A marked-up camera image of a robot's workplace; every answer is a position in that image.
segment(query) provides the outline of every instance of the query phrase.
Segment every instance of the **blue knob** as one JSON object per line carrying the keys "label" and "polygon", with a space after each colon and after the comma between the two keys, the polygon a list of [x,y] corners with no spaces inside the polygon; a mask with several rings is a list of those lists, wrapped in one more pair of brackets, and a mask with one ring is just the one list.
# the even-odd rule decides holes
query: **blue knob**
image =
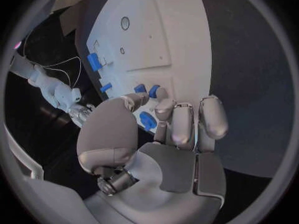
{"label": "blue knob", "polygon": [[145,126],[145,130],[149,131],[151,128],[157,127],[157,122],[151,114],[143,111],[139,115],[141,123]]}
{"label": "blue knob", "polygon": [[111,85],[111,83],[108,83],[108,84],[104,85],[100,90],[102,93],[104,93],[106,90],[108,90],[110,88],[112,88],[112,85]]}
{"label": "blue knob", "polygon": [[96,53],[91,53],[87,56],[89,64],[93,71],[100,70],[103,66],[99,61],[99,57]]}
{"label": "blue knob", "polygon": [[151,97],[151,98],[157,98],[157,94],[156,94],[156,92],[157,92],[157,89],[158,89],[159,87],[160,87],[159,85],[154,85],[154,86],[150,89],[150,91],[149,91],[149,97]]}
{"label": "blue knob", "polygon": [[137,85],[137,86],[134,88],[134,91],[135,91],[135,93],[139,93],[139,92],[147,92],[146,87],[145,87],[144,84]]}

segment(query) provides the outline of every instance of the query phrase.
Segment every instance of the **blue button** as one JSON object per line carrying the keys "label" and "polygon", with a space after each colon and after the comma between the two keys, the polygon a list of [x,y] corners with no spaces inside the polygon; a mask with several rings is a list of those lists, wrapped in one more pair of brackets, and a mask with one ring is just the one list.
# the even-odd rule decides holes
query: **blue button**
{"label": "blue button", "polygon": [[151,98],[157,98],[157,94],[156,94],[156,91],[157,89],[159,88],[160,86],[159,85],[154,85],[151,90],[149,91],[149,97]]}
{"label": "blue button", "polygon": [[106,90],[108,90],[110,88],[112,88],[112,85],[111,85],[111,83],[108,83],[108,84],[104,85],[100,90],[102,93],[104,93]]}
{"label": "blue button", "polygon": [[149,131],[151,128],[157,127],[157,122],[151,114],[143,111],[140,113],[139,117],[141,123],[145,126],[146,131]]}
{"label": "blue button", "polygon": [[99,61],[99,57],[96,53],[91,53],[87,56],[90,66],[93,71],[100,70],[103,66]]}
{"label": "blue button", "polygon": [[134,88],[134,91],[135,91],[135,93],[147,92],[146,87],[145,87],[144,84],[137,85],[137,86]]}

